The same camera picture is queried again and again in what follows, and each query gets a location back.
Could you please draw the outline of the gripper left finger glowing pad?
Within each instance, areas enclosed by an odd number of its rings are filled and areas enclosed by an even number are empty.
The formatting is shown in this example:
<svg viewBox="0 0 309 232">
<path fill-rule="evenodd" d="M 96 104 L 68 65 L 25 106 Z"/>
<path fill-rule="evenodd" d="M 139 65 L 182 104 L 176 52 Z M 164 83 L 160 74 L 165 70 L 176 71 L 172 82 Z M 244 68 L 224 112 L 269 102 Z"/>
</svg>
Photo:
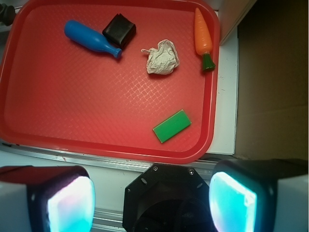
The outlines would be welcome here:
<svg viewBox="0 0 309 232">
<path fill-rule="evenodd" d="M 89 232 L 95 188 L 82 166 L 3 166 L 2 232 Z"/>
</svg>

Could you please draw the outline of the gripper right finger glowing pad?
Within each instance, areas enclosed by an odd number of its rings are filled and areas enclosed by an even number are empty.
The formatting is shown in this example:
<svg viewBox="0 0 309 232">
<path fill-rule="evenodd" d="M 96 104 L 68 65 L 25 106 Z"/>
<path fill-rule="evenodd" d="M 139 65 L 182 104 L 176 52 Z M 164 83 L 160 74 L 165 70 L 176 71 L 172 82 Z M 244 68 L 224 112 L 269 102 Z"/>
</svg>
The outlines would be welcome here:
<svg viewBox="0 0 309 232">
<path fill-rule="evenodd" d="M 213 169 L 209 204 L 219 232 L 307 232 L 308 161 L 222 160 Z"/>
</svg>

